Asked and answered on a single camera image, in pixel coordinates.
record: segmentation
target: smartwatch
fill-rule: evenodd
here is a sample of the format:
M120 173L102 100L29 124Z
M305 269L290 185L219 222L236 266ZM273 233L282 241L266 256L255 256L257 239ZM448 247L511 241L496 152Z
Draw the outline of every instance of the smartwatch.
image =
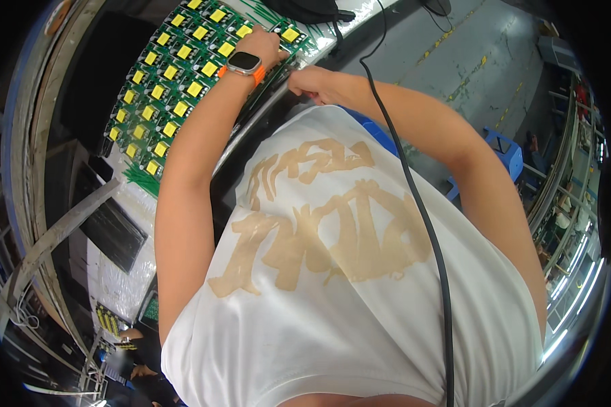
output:
M261 59L244 51L238 51L231 55L226 65L218 72L218 76L224 76L229 70L239 75L252 76L256 81L256 86L261 83L265 76Z

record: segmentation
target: orange watch strap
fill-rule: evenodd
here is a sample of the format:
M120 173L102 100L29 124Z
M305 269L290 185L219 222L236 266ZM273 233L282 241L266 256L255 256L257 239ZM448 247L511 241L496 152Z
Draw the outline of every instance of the orange watch strap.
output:
M218 71L218 77L223 77L224 74L226 74L228 71L226 65L222 66L220 68L220 70ZM256 69L256 72L253 72L253 79L256 81L255 86L258 86L262 80L264 79L265 76L265 69L264 66L259 66L258 69Z

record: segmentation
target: blue stool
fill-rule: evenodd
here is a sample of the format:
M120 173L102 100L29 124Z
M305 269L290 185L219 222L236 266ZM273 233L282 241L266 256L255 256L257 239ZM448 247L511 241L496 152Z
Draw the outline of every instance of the blue stool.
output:
M385 132L383 132L383 130L377 124L375 124L372 119L356 112L355 110L347 109L344 106L340 107L343 110L346 110L346 112L350 114L355 121L360 123L362 127L364 127L365 130L367 130L369 134L371 134L373 138L380 143L381 146L398 157L398 150L396 150L396 144L393 142L393 139L386 135Z
M500 162L505 166L507 172L512 177L512 181L516 181L521 175L522 172L522 149L521 146L513 142L513 140L508 139L502 134L491 130L488 127L484 127L484 130L487 131L487 137L485 137L484 141L488 144L492 142L494 139L498 142L498 148L494 149L494 152L500 159ZM453 185L453 188L446 194L446 198L448 200L453 200L459 194L459 190L457 189L457 183L455 178L450 176L448 178L448 182Z

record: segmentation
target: beige print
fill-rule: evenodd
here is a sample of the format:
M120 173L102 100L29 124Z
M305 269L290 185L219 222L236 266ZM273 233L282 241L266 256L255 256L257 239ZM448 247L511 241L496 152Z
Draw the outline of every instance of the beige print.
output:
M311 147L318 147L319 152L309 154ZM260 210L261 202L258 199L258 189L261 185L265 191L268 201L273 202L276 196L276 177L287 169L288 178L297 178L300 182L310 185L315 180L317 174L331 173L333 171L348 171L358 167L374 166L371 151L365 142L360 141L350 147L356 155L346 156L344 145L334 139L321 139L317 141L308 141L301 144L298 149L292 149L285 152L281 159L278 159L278 154L275 154L267 159L262 159L255 167L249 177L249 185L247 194L251 190L249 202L252 210ZM276 162L278 165L269 171ZM305 173L299 174L299 164L314 161L312 167Z
M352 200L357 219L351 211ZM369 206L371 200L393 216L388 219L382 245ZM319 239L318 227L324 217L336 210L339 240L328 249ZM261 261L278 270L275 285L282 290L296 289L304 257L310 272L328 272L324 282L327 284L334 275L352 282L384 275L400 279L406 267L426 261L431 253L430 240L413 198L405 193L404 199L400 199L380 189L374 180L356 181L350 191L331 197L322 207L310 210L309 205L304 205L301 210L293 208L293 211L296 230L291 219L261 212L231 224L232 231L239 233L240 238L223 275L208 279L217 297L226 297L237 289L261 294L252 282L253 262L260 244L274 229L277 235ZM408 234L407 243L403 241L404 233Z

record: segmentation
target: green circuit board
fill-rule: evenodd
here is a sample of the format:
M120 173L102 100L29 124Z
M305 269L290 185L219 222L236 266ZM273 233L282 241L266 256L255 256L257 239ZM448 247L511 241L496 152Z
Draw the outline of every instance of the green circuit board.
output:
M218 72L254 22L218 0L184 0L164 20L126 76L104 136L130 160L130 182L158 196L172 140L197 103L219 80ZM294 64L308 36L280 18L270 28L290 57L273 68L249 95L262 92Z

